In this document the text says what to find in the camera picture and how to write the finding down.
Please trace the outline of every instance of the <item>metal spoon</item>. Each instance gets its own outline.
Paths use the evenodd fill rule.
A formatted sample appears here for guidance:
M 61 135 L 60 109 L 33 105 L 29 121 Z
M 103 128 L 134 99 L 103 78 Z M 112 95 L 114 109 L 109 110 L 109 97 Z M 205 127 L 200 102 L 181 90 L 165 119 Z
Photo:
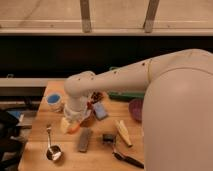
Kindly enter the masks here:
M 47 133 L 48 133 L 48 150 L 46 153 L 46 156 L 49 160 L 52 161 L 57 161 L 61 155 L 61 149 L 57 145 L 51 145 L 51 137 L 50 137 L 50 132 L 51 132 L 51 124 L 47 125 Z

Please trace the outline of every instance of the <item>black chair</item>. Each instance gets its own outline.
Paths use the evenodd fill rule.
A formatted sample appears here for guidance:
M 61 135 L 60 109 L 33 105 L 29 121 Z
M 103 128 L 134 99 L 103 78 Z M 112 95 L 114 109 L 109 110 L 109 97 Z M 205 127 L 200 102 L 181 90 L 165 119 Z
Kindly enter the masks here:
M 17 132 L 16 125 L 18 122 L 19 120 L 8 112 L 0 110 L 0 171 L 18 164 L 20 161 L 20 155 L 14 155 L 12 158 L 3 160 L 5 152 L 18 154 L 22 148 L 21 142 L 10 138 Z

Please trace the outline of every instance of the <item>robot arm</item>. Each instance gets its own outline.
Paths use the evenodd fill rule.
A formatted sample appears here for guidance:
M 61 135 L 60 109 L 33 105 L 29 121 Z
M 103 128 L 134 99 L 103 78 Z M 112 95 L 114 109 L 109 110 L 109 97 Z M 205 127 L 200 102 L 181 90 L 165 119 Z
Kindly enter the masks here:
M 94 91 L 146 91 L 146 171 L 213 170 L 213 55 L 197 49 L 147 59 L 95 75 L 69 77 L 65 117 L 84 112 Z
M 144 92 L 152 80 L 168 66 L 177 63 L 178 59 L 190 56 L 192 52 L 207 53 L 201 50 L 185 50 L 143 60 L 99 75 L 87 71 L 69 77 L 65 82 L 65 91 L 69 96 L 65 105 L 65 116 L 72 118 L 72 115 L 75 117 L 84 112 L 88 96 L 94 91 Z

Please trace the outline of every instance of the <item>purple bowl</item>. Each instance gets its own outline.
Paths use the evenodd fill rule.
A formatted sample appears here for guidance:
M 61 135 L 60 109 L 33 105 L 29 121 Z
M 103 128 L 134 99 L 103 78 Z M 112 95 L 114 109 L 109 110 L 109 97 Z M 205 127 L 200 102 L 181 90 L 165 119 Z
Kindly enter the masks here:
M 142 122 L 143 99 L 133 99 L 129 102 L 129 112 L 133 119 Z

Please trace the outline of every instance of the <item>blue cup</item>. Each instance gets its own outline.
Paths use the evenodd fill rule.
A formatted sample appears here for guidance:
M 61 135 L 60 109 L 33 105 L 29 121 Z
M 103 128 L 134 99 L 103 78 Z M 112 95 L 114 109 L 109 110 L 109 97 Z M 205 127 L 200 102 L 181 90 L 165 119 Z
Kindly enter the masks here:
M 62 100 L 59 93 L 51 93 L 47 95 L 46 101 L 53 112 L 60 112 L 62 110 Z

